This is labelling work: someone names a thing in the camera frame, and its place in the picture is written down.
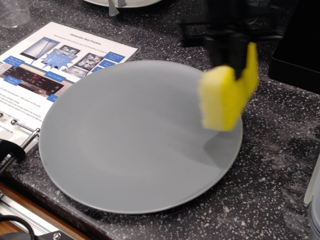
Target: speckled countertop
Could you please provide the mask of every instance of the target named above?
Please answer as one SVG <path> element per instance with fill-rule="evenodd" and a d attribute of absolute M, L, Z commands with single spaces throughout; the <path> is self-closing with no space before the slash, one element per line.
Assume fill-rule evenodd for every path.
<path fill-rule="evenodd" d="M 31 21 L 18 29 L 0 28 L 0 51 L 13 46 L 48 22 L 139 46 L 132 60 L 166 60 L 208 70 L 201 47 L 180 46 L 176 21 L 200 12 L 199 0 L 162 0 L 121 9 L 83 0 L 30 0 Z M 274 0 L 288 23 L 296 1 Z M 210 190 L 170 210 L 113 214 L 65 196 L 50 181 L 35 149 L 2 180 L 45 206 L 93 239 L 308 239 L 308 205 L 304 204 L 320 149 L 320 96 L 268 77 L 276 42 L 258 44 L 260 85 L 245 109 L 243 141 L 235 163 Z"/>

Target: printed instruction sheet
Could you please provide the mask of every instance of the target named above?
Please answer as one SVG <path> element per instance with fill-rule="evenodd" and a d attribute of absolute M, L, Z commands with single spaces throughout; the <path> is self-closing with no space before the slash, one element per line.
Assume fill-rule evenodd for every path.
<path fill-rule="evenodd" d="M 80 79 L 127 61 L 138 48 L 50 22 L 0 56 L 0 139 L 21 145 Z M 29 151 L 36 138 L 26 149 Z"/>

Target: sponge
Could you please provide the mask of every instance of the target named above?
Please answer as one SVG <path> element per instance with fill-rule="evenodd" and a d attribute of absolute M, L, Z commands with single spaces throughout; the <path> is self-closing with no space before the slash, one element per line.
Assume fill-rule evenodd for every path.
<path fill-rule="evenodd" d="M 231 131 L 259 84 L 257 45 L 247 47 L 246 66 L 236 79 L 235 69 L 216 66 L 204 72 L 199 81 L 202 126 L 217 131 Z"/>

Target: black container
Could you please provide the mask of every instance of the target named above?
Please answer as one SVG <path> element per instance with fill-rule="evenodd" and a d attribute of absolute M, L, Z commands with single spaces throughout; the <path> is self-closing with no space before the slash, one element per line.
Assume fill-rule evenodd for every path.
<path fill-rule="evenodd" d="M 320 94 L 320 13 L 311 0 L 299 0 L 272 55 L 270 78 Z"/>

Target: plate rim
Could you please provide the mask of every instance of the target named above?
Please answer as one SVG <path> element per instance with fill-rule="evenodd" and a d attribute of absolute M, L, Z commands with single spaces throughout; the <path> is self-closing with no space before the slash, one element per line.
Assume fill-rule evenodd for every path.
<path fill-rule="evenodd" d="M 88 3 L 91 3 L 91 4 L 103 6 L 103 7 L 109 7 L 109 4 L 108 4 L 108 3 L 103 4 L 103 3 L 99 3 L 99 2 L 97 2 L 97 1 L 95 1 L 95 0 L 84 0 L 84 1 L 86 1 L 86 2 L 88 2 Z M 123 9 L 123 8 L 125 8 L 125 9 L 129 9 L 129 8 L 141 8 L 141 7 L 146 7 L 146 6 L 150 6 L 150 5 L 156 4 L 156 3 L 160 2 L 160 1 L 162 1 L 162 0 L 148 0 L 148 1 L 146 1 L 146 2 L 148 2 L 148 3 L 146 3 L 146 4 L 140 4 L 140 5 L 125 5 L 125 6 L 118 6 L 117 3 L 115 2 L 115 3 L 114 3 L 114 6 L 115 6 L 116 8 L 119 8 L 119 9 Z"/>

